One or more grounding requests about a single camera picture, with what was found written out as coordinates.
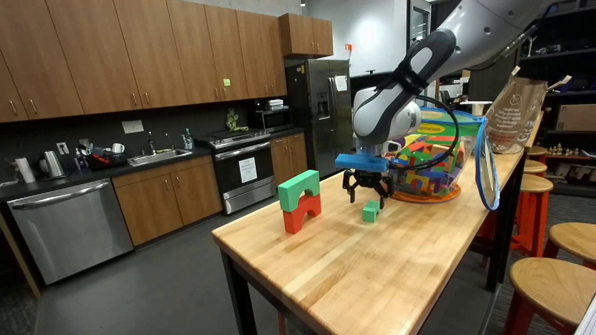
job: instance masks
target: microwave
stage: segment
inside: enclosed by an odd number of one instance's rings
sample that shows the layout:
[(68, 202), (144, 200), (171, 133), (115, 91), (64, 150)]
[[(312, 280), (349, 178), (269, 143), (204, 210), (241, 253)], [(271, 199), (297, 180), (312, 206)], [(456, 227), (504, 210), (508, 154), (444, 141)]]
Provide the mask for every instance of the microwave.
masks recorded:
[(262, 128), (267, 132), (290, 128), (292, 124), (292, 111), (288, 106), (275, 109), (254, 109), (249, 117), (249, 126)]

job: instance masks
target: backsplash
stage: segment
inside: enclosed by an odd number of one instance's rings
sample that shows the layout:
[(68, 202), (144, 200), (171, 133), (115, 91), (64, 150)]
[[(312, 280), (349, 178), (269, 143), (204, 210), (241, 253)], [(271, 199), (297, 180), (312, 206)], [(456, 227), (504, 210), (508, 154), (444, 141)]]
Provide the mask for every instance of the backsplash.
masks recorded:
[[(20, 178), (12, 167), (16, 156), (25, 156), (35, 169), (42, 150), (57, 152), (57, 141), (64, 141), (68, 146), (68, 156), (61, 156), (68, 173), (74, 169), (74, 146), (79, 137), (87, 137), (96, 146), (107, 146), (115, 141), (124, 143), (126, 156), (139, 154), (141, 150), (148, 152), (146, 130), (150, 130), (156, 148), (182, 146), (180, 133), (184, 128), (189, 128), (193, 135), (223, 130), (228, 107), (238, 113), (238, 124), (245, 124), (247, 111), (253, 106), (251, 100), (241, 100), (0, 124), (0, 182), (14, 176)], [(141, 119), (143, 132), (122, 132), (120, 120), (131, 119)]]

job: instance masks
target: stainless steel dishwasher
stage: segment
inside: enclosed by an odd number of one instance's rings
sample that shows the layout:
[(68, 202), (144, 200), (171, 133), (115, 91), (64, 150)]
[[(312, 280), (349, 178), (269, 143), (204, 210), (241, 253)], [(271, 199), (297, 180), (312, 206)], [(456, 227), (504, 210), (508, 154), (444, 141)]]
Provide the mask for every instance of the stainless steel dishwasher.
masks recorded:
[(7, 204), (46, 284), (131, 249), (109, 178)]

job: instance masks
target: metal table leg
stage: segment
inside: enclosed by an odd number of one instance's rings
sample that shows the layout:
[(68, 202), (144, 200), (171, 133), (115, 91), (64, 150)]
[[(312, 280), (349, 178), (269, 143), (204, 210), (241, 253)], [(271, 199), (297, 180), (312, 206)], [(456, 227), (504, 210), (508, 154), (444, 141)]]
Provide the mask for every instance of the metal table leg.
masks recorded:
[(239, 335), (256, 335), (253, 305), (249, 301), (247, 280), (238, 273), (234, 260), (221, 251), (226, 288), (234, 307), (236, 325)]
[(523, 176), (523, 161), (524, 161), (524, 152), (521, 154), (513, 173), (510, 174), (506, 186), (500, 191), (495, 240), (491, 245), (489, 267), (485, 277), (485, 288), (489, 292), (496, 290), (496, 284), (502, 282), (502, 277), (506, 271), (508, 245), (510, 245), (510, 236), (511, 236), (515, 210), (517, 210), (519, 184)]

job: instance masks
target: butcher block tabletop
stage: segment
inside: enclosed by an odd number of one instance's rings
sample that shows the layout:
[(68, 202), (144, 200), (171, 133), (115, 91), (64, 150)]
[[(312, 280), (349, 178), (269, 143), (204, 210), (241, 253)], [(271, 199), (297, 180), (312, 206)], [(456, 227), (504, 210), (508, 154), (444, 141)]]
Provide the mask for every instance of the butcher block tabletop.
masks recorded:
[[(519, 154), (495, 154), (500, 186)], [(340, 187), (342, 174), (320, 182), (321, 212), (286, 234), (279, 202), (215, 230), (225, 254), (307, 325), (323, 333), (415, 333), (467, 251), (487, 210), (469, 160), (459, 197), (437, 204), (385, 199), (377, 221), (361, 208), (377, 199)]]

